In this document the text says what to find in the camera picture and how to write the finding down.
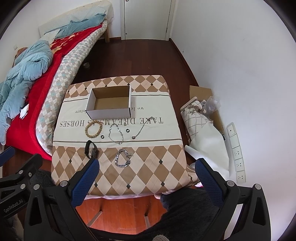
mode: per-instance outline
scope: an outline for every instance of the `blue pillow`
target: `blue pillow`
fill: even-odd
[[[68,25],[60,28],[56,39],[65,38],[70,36],[73,33],[77,33],[79,31],[85,30],[87,28],[92,28],[99,26],[105,19],[106,14],[97,14],[90,19],[84,19],[81,22],[70,22]]]

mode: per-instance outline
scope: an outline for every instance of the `cardboard piece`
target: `cardboard piece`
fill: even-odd
[[[203,88],[199,86],[190,86],[189,87],[189,97],[192,99],[193,97],[197,97],[198,101],[208,100],[210,96],[213,96],[212,90],[208,88]],[[220,120],[220,116],[218,111],[215,111],[211,116],[210,119],[213,121],[214,126],[216,129],[223,135],[224,130]]]
[[[86,113],[92,120],[130,118],[131,87],[93,88],[87,101]]]

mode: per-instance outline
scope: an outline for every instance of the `blue rubber pad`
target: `blue rubber pad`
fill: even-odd
[[[99,170],[99,161],[94,159],[93,163],[89,166],[77,185],[73,188],[71,204],[74,208],[80,206],[84,201],[88,191],[99,174]]]
[[[221,208],[224,204],[223,192],[207,168],[199,160],[195,162],[195,172],[207,194],[209,195],[212,203],[215,206]]]
[[[4,152],[0,154],[0,167],[3,166],[10,158],[15,155],[15,149],[8,147]]]

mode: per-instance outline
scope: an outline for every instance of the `door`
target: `door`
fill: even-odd
[[[172,0],[125,0],[126,39],[165,40]]]

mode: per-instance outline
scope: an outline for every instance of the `red blanket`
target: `red blanket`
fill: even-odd
[[[18,115],[11,122],[7,131],[6,145],[13,146],[31,154],[40,154],[44,159],[51,160],[52,157],[47,154],[40,146],[36,137],[36,122],[41,112],[43,103],[51,87],[53,78],[62,62],[63,57],[68,54],[79,42],[84,40],[100,26],[88,28],[81,32],[75,33],[63,39],[57,39],[51,44],[54,57],[48,70],[33,84],[26,104],[29,105],[27,115],[20,119]]]

